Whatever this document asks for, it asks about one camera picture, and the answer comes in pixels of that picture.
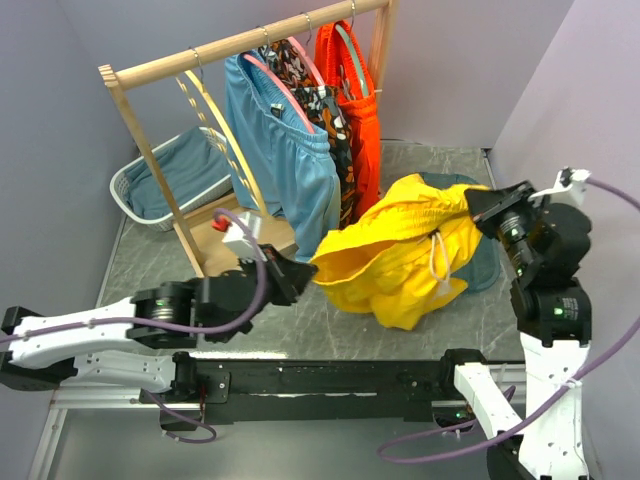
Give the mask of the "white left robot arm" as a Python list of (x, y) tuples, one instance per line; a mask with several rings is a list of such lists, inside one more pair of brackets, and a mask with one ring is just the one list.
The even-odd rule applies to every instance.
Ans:
[(49, 391), (67, 380), (132, 386), (188, 401), (199, 377), (189, 351), (200, 341), (247, 334), (265, 306), (298, 301), (317, 267), (290, 260), (270, 244), (264, 261), (242, 260), (218, 276), (164, 282), (121, 301), (45, 317), (24, 307), (1, 322), (1, 383)]

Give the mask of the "yellow shorts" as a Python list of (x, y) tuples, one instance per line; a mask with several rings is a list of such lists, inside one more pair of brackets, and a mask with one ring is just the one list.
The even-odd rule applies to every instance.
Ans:
[(386, 328), (410, 331), (463, 293), (455, 277), (481, 242), (466, 198), (484, 185), (427, 185), (419, 174), (395, 181), (354, 224), (332, 230), (311, 262), (314, 281), (339, 310), (371, 313)]

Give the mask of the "yellow wooden hanger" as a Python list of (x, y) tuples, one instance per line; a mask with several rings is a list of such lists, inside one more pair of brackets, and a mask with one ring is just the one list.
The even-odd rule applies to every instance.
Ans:
[(176, 83), (195, 112), (201, 126), (212, 137), (214, 147), (225, 160), (235, 194), (242, 193), (247, 197), (246, 208), (252, 208), (263, 216), (267, 216), (269, 215), (267, 202), (249, 162), (241, 150), (239, 141), (206, 88), (204, 68), (199, 52), (193, 47), (190, 47), (189, 50), (196, 60), (198, 72), (186, 69), (175, 76)]

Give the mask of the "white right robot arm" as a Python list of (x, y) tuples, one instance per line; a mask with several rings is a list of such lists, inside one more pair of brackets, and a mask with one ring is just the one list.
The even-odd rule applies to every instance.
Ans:
[(592, 305), (576, 273), (588, 253), (591, 222), (576, 206), (552, 201), (528, 182), (465, 193), (475, 226), (503, 246), (513, 267), (511, 305), (524, 352), (524, 418), (482, 361), (442, 369), (440, 391), (464, 397), (487, 438), (495, 479), (587, 479), (582, 387)]

